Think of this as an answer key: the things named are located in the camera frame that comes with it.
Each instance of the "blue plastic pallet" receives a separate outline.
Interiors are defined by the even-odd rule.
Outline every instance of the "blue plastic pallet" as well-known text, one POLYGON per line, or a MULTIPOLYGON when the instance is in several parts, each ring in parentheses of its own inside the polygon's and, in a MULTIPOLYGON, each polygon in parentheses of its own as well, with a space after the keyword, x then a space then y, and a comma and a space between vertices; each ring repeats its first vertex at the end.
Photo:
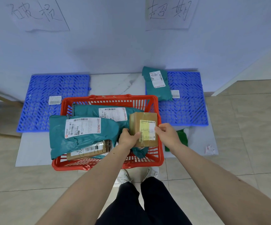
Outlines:
POLYGON ((49 117, 60 115, 61 104, 49 105, 50 96, 88 96, 89 75, 33 75, 31 76, 17 132, 48 132, 49 117))
POLYGON ((175 126, 207 126, 203 88, 199 72, 168 72, 171 90, 179 90, 180 98, 159 101, 162 123, 175 126))

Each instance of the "yellow shipping label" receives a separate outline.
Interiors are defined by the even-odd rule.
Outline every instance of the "yellow shipping label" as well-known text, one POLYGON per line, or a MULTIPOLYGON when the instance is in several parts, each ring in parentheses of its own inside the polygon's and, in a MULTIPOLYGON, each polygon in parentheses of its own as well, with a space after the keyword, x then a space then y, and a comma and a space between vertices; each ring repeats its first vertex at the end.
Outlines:
POLYGON ((140 120, 140 141, 155 140, 155 121, 140 120))

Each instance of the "shoe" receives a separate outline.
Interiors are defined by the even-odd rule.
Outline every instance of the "shoe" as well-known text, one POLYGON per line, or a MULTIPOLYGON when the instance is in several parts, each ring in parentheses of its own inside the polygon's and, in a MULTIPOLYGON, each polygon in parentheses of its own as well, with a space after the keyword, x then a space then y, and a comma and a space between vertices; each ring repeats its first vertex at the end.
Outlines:
POLYGON ((144 177, 145 181, 147 178, 154 177, 157 178, 160 168, 158 166, 149 166, 146 176, 144 177))
POLYGON ((120 170, 118 177, 117 177, 117 181, 119 182, 120 185, 124 184, 126 182, 131 183, 130 177, 125 169, 120 170))

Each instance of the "cardboard box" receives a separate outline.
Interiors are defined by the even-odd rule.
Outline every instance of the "cardboard box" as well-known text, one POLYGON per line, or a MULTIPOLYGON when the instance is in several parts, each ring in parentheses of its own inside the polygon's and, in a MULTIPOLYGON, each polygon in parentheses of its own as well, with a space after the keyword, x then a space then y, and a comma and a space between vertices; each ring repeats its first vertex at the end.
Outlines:
POLYGON ((67 153, 67 160, 82 160, 91 158, 95 155, 104 154, 110 151, 111 145, 111 140, 103 140, 97 144, 93 144, 78 151, 67 153))
POLYGON ((157 113, 135 112, 129 116, 129 133, 135 135, 141 132, 135 147, 157 147, 158 136, 154 127, 158 126, 157 113))

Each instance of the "black pants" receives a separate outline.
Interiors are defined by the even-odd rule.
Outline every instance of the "black pants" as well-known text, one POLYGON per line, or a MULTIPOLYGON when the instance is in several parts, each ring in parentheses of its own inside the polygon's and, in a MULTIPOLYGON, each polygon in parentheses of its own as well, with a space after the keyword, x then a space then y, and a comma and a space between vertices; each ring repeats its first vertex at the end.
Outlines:
POLYGON ((119 187, 118 195, 97 220, 96 225, 191 224, 164 184, 154 177, 141 184, 144 208, 138 201, 140 193, 130 182, 119 187))

